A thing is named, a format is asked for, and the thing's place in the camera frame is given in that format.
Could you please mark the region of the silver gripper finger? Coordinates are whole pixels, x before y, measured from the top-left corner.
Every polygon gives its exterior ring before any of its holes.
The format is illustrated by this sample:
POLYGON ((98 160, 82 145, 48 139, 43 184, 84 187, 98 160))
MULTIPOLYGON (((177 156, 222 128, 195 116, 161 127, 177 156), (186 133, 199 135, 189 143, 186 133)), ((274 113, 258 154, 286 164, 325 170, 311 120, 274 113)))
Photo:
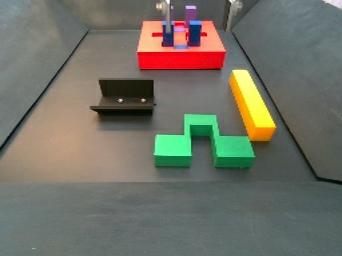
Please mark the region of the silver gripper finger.
POLYGON ((157 9, 162 12, 166 21, 166 32, 171 32, 171 0, 161 0, 157 9))
POLYGON ((226 23, 226 30, 231 29, 233 19, 237 16, 238 12, 243 8, 242 0, 227 0, 229 4, 229 13, 227 13, 227 23, 226 23))

